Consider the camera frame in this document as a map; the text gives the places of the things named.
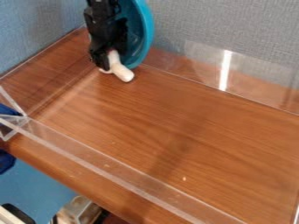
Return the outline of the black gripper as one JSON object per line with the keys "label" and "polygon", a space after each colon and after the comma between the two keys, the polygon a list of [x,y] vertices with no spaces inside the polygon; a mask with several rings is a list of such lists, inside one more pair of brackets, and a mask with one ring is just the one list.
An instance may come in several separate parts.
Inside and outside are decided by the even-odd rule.
{"label": "black gripper", "polygon": [[108,71],[109,49],[117,50],[121,62],[126,61],[126,18],[118,16],[118,0],[86,0],[86,4],[83,19],[90,37],[89,57],[94,65]]}

